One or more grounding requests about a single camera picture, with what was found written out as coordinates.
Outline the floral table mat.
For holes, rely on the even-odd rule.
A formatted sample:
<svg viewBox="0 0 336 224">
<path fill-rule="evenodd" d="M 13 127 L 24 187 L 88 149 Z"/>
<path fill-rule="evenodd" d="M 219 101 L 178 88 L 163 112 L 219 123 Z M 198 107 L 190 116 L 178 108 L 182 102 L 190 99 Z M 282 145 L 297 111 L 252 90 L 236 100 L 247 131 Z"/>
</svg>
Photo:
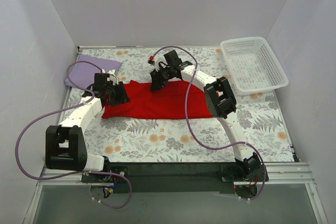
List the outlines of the floral table mat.
<svg viewBox="0 0 336 224">
<path fill-rule="evenodd" d="M 124 83 L 131 80 L 150 82 L 152 66 L 148 57 L 163 60 L 163 52 L 154 48 L 83 49 L 83 55 L 122 63 L 117 76 Z M 246 140 L 266 162 L 292 162 L 292 143 L 274 92 L 238 95 L 237 116 Z M 209 147 L 229 145 L 216 119 L 191 119 L 197 139 Z M 212 151 L 192 137 L 185 120 L 144 120 L 132 118 L 103 119 L 96 115 L 84 133 L 87 151 L 104 155 L 112 162 L 232 162 L 231 147 Z"/>
</svg>

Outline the aluminium frame rail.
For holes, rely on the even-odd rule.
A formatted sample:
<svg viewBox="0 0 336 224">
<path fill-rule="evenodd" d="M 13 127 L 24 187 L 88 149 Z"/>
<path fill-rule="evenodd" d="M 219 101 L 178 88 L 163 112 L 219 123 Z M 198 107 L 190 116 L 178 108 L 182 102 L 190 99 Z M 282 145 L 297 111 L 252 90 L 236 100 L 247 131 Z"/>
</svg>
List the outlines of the aluminium frame rail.
<svg viewBox="0 0 336 224">
<path fill-rule="evenodd" d="M 253 195 L 235 193 L 113 193 L 102 204 L 102 188 L 80 174 L 39 182 L 25 223 L 327 223 L 306 163 L 267 163 L 269 180 Z"/>
</svg>

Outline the white plastic basket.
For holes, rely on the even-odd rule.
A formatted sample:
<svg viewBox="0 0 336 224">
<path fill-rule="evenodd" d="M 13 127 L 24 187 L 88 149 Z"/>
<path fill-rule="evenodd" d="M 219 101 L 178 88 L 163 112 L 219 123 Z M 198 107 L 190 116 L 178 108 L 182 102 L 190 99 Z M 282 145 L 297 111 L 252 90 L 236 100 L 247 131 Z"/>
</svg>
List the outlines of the white plastic basket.
<svg viewBox="0 0 336 224">
<path fill-rule="evenodd" d="M 273 50 L 262 37 L 245 37 L 220 44 L 236 92 L 240 95 L 271 92 L 289 84 Z"/>
</svg>

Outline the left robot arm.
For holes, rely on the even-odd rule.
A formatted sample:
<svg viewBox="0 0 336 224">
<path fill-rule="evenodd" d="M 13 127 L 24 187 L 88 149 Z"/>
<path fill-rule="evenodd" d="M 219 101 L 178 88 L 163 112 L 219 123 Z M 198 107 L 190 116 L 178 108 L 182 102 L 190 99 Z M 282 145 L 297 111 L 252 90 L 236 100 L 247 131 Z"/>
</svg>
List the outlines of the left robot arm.
<svg viewBox="0 0 336 224">
<path fill-rule="evenodd" d="M 48 169 L 93 172 L 100 182 L 111 178 L 108 158 L 87 151 L 84 132 L 105 106 L 130 102 L 115 71 L 95 73 L 94 82 L 83 93 L 79 107 L 57 126 L 46 130 L 45 161 Z"/>
</svg>

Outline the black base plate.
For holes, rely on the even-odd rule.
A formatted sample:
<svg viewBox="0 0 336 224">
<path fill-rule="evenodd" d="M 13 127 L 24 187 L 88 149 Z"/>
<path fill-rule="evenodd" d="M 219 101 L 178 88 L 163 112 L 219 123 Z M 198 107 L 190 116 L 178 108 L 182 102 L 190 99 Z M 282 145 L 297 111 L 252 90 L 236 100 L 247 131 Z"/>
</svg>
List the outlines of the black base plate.
<svg viewBox="0 0 336 224">
<path fill-rule="evenodd" d="M 246 174 L 238 164 L 225 163 L 107 163 L 104 169 L 113 175 L 83 175 L 81 182 L 99 186 L 112 185 L 116 194 L 127 193 L 177 193 L 216 191 L 235 193 L 234 184 L 245 184 L 255 195 L 258 182 L 268 181 L 267 171 L 260 167 Z"/>
</svg>

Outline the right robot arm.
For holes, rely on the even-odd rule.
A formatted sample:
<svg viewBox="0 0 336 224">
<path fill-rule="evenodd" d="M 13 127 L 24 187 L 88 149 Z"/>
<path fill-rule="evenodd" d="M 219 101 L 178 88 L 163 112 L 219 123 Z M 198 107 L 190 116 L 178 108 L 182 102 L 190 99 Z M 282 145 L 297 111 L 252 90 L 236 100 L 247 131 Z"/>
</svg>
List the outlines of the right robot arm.
<svg viewBox="0 0 336 224">
<path fill-rule="evenodd" d="M 193 55 L 187 50 L 175 46 L 175 49 L 180 49 L 187 53 L 195 61 L 192 64 L 189 61 L 182 61 L 175 50 L 169 51 L 164 55 L 165 63 L 155 62 L 154 57 L 158 54 L 150 56 L 148 63 L 155 66 L 155 69 L 150 72 L 152 79 L 151 91 L 155 92 L 164 88 L 168 81 L 173 78 L 178 78 L 188 83 L 185 94 L 184 113 L 187 127 L 194 140 L 202 147 L 219 151 L 229 147 L 233 148 L 235 162 L 238 165 L 238 176 L 242 180 L 248 181 L 257 176 L 257 173 L 263 171 L 263 181 L 266 181 L 266 166 L 257 151 L 250 143 L 246 142 L 243 129 L 238 121 L 236 113 L 236 98 L 231 89 L 228 80 L 225 77 L 215 78 L 202 71 L 198 70 L 198 62 Z M 207 109 L 213 117 L 215 117 L 224 128 L 226 135 L 230 141 L 229 145 L 223 147 L 209 147 L 201 143 L 195 136 L 188 118 L 188 99 L 191 86 L 197 87 L 203 91 L 206 100 Z"/>
</svg>

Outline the folded lavender t-shirt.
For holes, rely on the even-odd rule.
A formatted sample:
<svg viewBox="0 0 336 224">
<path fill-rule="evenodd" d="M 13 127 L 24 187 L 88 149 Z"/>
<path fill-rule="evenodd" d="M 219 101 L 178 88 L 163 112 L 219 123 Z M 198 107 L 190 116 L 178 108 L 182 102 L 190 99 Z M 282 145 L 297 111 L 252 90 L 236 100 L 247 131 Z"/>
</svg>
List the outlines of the folded lavender t-shirt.
<svg viewBox="0 0 336 224">
<path fill-rule="evenodd" d="M 106 72 L 110 70 L 115 70 L 118 72 L 122 63 L 115 60 L 102 59 L 97 57 L 92 57 L 88 55 L 81 55 L 79 61 L 92 62 Z M 71 80 L 82 88 L 86 88 L 88 85 L 94 83 L 94 75 L 99 72 L 98 68 L 88 64 L 88 63 L 78 63 L 72 67 L 69 76 Z"/>
</svg>

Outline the red t-shirt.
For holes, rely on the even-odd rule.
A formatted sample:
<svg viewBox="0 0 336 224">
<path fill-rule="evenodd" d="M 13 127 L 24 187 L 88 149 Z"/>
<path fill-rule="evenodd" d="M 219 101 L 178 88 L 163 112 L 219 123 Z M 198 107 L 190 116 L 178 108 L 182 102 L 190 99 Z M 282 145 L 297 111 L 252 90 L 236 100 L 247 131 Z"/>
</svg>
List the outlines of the red t-shirt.
<svg viewBox="0 0 336 224">
<path fill-rule="evenodd" d="M 135 119 L 185 119 L 185 94 L 188 83 L 171 81 L 162 90 L 151 92 L 150 83 L 130 81 L 124 85 L 130 102 L 106 106 L 103 119 L 127 117 Z"/>
</svg>

